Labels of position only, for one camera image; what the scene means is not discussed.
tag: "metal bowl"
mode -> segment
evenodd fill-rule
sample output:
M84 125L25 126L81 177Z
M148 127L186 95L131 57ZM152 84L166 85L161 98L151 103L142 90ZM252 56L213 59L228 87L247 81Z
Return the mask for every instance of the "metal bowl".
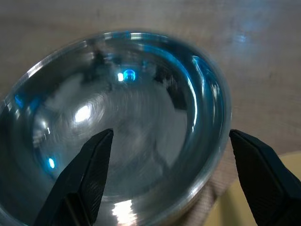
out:
M95 225L168 221L214 170L230 115L219 70L178 40L109 32L71 44L0 105L0 223L31 225L60 172L107 128L114 138Z

